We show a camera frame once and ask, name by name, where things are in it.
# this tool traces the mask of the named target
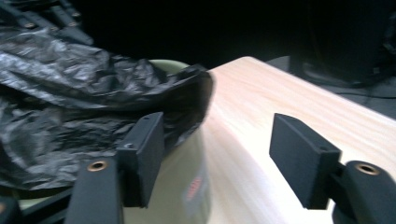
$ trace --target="black cable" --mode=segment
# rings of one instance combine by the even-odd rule
[[[355,95],[355,96],[364,96],[376,99],[384,99],[384,100],[395,100],[396,96],[377,96],[377,95],[370,95],[370,94],[362,94],[362,93],[353,93],[353,92],[335,92],[339,95]]]

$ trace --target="brass insert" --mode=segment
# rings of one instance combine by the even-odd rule
[[[379,171],[369,164],[360,163],[356,165],[356,169],[367,175],[379,175]]]
[[[91,172],[97,172],[97,171],[101,171],[101,170],[105,170],[107,167],[107,162],[105,161],[96,161],[91,163],[88,166],[88,170]]]
[[[3,203],[0,203],[0,214],[2,214],[4,210],[6,210],[6,205]]]

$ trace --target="metal ring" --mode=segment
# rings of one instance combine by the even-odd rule
[[[34,23],[31,23],[31,22],[25,24],[25,27],[26,27],[26,28],[32,28],[32,27],[34,27],[34,26],[35,26],[35,24],[34,24]]]
[[[88,166],[88,171],[97,172],[97,171],[105,170],[106,168],[107,168],[106,161],[96,161]]]
[[[359,163],[355,167],[360,172],[365,173],[367,175],[379,175],[380,173],[378,169],[376,169],[374,166],[371,166],[369,164]]]
[[[0,203],[0,214],[2,214],[4,210],[6,210],[6,205],[3,203]]]

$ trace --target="light wooden surface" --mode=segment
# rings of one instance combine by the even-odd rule
[[[203,125],[212,188],[209,223],[332,223],[305,210],[269,157],[273,116],[302,120],[343,151],[342,163],[368,161],[396,179],[396,120],[253,58],[211,70],[216,82]]]

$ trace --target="plastic bag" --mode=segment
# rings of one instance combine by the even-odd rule
[[[164,113],[165,154],[205,117],[212,79],[68,44],[46,30],[0,28],[0,185],[71,186],[79,165],[115,154],[135,122]]]

